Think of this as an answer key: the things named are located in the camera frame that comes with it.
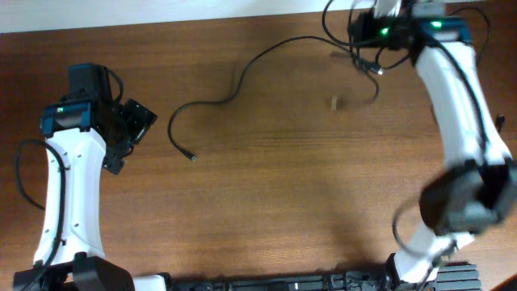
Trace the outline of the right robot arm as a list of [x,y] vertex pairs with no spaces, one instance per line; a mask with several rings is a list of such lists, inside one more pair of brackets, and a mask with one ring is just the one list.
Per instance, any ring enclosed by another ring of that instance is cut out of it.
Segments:
[[388,260],[392,289],[422,289],[445,258],[506,220],[516,163],[491,119],[467,23],[441,1],[377,1],[348,29],[354,46],[407,50],[443,143],[445,170],[420,194],[422,222]]

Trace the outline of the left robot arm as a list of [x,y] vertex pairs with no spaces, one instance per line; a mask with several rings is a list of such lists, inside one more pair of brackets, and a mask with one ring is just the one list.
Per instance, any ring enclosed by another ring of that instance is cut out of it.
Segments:
[[132,276],[105,259],[99,227],[102,170],[120,173],[157,119],[133,99],[121,103],[104,65],[69,68],[69,94],[40,119],[47,153],[44,227],[32,268],[14,274],[15,290],[166,290],[163,274]]

